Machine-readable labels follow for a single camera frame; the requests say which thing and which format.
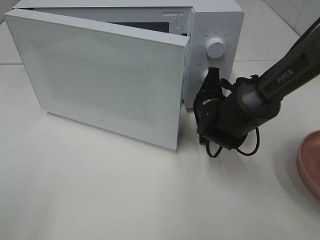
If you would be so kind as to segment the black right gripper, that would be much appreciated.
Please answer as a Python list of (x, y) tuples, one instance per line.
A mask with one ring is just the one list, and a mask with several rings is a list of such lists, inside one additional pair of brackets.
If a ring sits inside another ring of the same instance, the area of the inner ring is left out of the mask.
[(203, 85), (196, 94), (193, 110), (196, 118), (197, 133), (207, 138), (218, 122), (218, 108), (225, 98), (220, 82), (220, 69), (209, 67)]

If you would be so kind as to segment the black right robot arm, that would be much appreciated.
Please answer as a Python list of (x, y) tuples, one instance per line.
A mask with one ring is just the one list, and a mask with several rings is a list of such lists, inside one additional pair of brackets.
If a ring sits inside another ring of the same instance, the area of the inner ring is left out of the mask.
[(241, 138), (278, 115), (282, 99), (320, 73), (320, 21), (261, 76), (234, 84), (210, 67), (194, 100), (197, 133), (207, 139)]

